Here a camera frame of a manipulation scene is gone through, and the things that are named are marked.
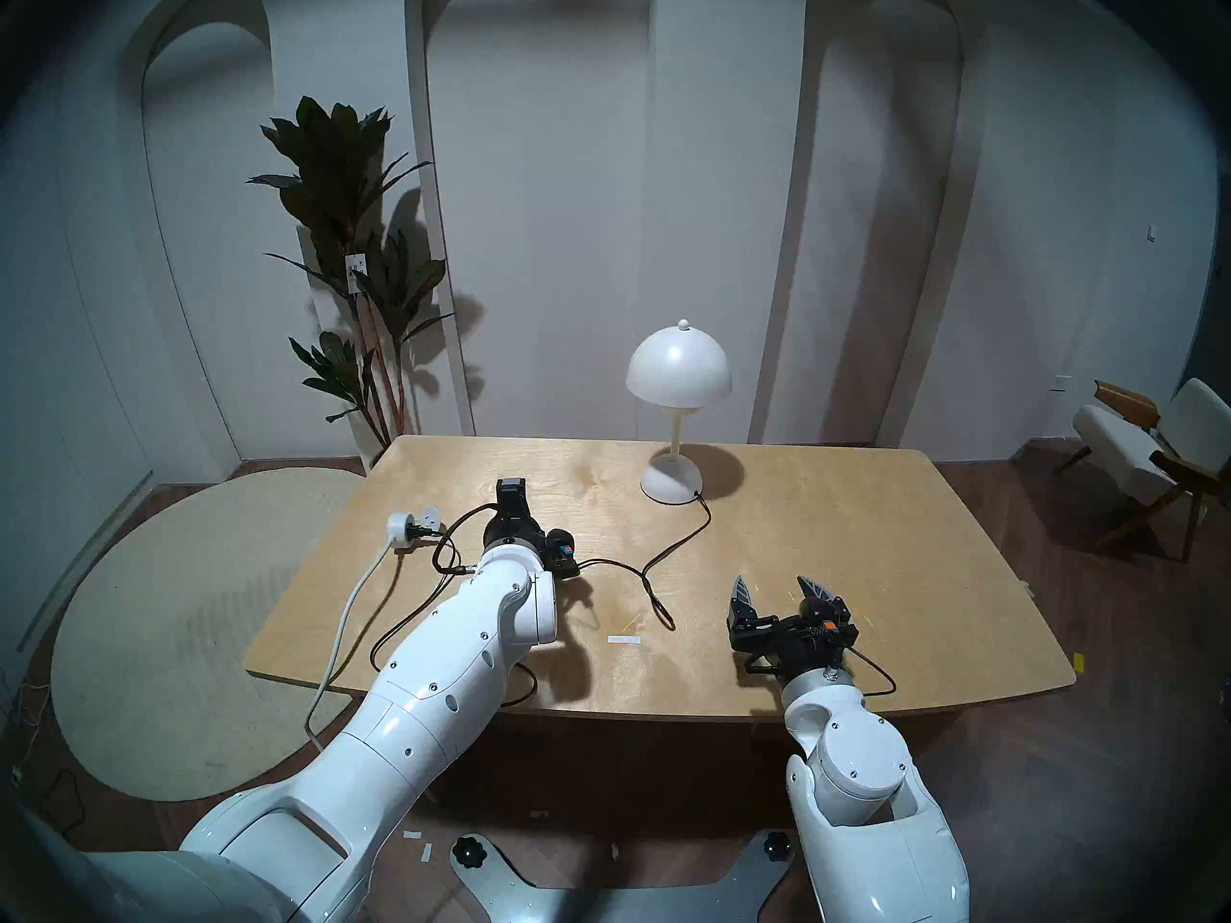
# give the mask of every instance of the round rug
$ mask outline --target round rug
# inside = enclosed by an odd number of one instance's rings
[[[193,800],[307,742],[311,689],[254,678],[244,652],[362,481],[336,469],[241,476],[164,509],[102,557],[52,655],[55,719],[86,770],[135,797]],[[350,701],[326,692],[314,730]]]

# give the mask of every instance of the lamp stem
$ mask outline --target lamp stem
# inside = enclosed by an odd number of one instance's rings
[[[671,458],[680,458],[680,414],[671,414]]]

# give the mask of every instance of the chair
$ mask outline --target chair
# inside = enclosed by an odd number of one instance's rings
[[[1056,468],[1056,475],[1093,453],[1120,491],[1144,506],[1096,545],[1110,545],[1188,495],[1187,562],[1204,497],[1231,482],[1231,407],[1195,378],[1162,411],[1149,396],[1102,380],[1094,382],[1094,399],[1115,412],[1093,404],[1077,411],[1073,428],[1083,446]]]

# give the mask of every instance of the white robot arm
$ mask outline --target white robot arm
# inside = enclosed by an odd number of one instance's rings
[[[524,480],[500,480],[485,551],[458,593],[398,646],[355,716],[308,767],[214,807],[174,853],[78,854],[42,845],[106,919],[350,921],[385,839],[483,732],[513,665],[555,640],[555,578],[577,575],[572,537],[544,534]],[[826,923],[959,923],[969,882],[944,815],[896,729],[842,669],[858,634],[842,599],[800,578],[801,614],[758,618],[736,580],[731,647],[783,685],[804,757],[787,791]],[[868,823],[881,805],[892,820]]]
[[[858,630],[841,598],[800,576],[800,615],[758,618],[737,578],[728,631],[750,672],[777,676],[787,730],[787,794],[826,923],[961,923],[970,882],[936,800],[889,721],[864,708],[842,669]],[[888,802],[891,820],[868,823]]]
[[[295,907],[305,923],[358,909],[385,839],[487,726],[513,665],[555,640],[555,585],[543,560],[567,569],[571,537],[553,532],[567,553],[549,544],[526,508],[524,480],[501,480],[497,505],[474,573],[398,646],[320,757],[219,804],[181,850],[223,857],[265,881],[286,897],[283,919]]]

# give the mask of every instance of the lamp shade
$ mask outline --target lamp shade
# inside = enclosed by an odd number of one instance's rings
[[[731,391],[731,368],[716,340],[681,320],[641,341],[624,383],[639,400],[699,410]]]

